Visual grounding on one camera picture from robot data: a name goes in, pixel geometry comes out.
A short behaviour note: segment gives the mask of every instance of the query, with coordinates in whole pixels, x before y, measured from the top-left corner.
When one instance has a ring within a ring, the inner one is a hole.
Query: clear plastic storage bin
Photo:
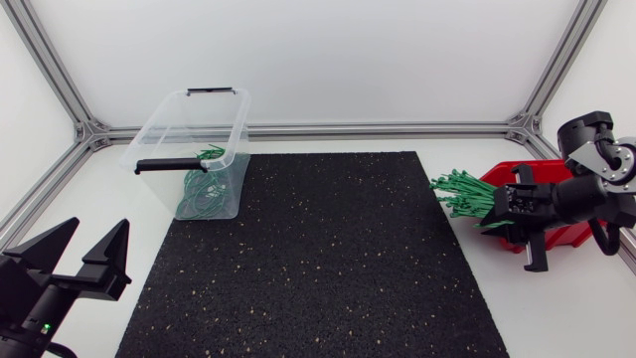
[[[249,162],[244,89],[169,94],[132,140],[120,165],[140,177],[177,220],[231,219]]]

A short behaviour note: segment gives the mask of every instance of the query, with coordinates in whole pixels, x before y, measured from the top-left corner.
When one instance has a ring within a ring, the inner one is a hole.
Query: red plastic bin
[[[572,177],[569,170],[563,165],[563,161],[558,159],[501,162],[481,177],[481,180],[497,187],[507,183],[516,183],[517,178],[511,170],[522,163],[528,164],[533,168],[535,182],[537,183],[559,183]],[[578,223],[549,230],[546,232],[546,250],[551,250],[557,245],[572,245],[578,248],[590,237],[591,233],[592,231],[587,223]],[[525,247],[509,244],[504,238],[500,238],[499,242],[504,249],[510,250],[515,254],[519,254],[526,249]]]

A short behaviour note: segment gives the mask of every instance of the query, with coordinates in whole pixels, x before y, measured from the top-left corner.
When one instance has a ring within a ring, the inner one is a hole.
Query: black rubber mat
[[[413,152],[253,155],[237,218],[172,223],[118,356],[222,355],[508,356]]]

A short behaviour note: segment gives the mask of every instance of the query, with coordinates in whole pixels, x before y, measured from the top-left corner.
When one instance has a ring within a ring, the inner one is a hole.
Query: green led light
[[[40,330],[40,333],[42,333],[42,334],[48,334],[50,329],[51,329],[51,324],[49,324],[49,323],[45,323],[45,324],[42,326],[42,329]]]

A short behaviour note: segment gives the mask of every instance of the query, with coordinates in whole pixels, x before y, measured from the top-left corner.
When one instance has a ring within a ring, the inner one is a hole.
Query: black bin handle
[[[166,159],[142,159],[137,161],[135,174],[142,171],[156,170],[201,170],[204,173],[208,169],[201,164],[198,158],[166,158]]]

